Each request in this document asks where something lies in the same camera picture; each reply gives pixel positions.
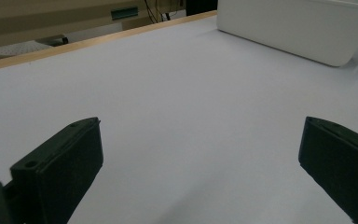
white box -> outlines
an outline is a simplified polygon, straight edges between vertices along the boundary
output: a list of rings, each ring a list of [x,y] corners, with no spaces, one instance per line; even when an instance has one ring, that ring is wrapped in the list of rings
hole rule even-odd
[[[217,27],[341,66],[358,49],[358,0],[219,0]]]

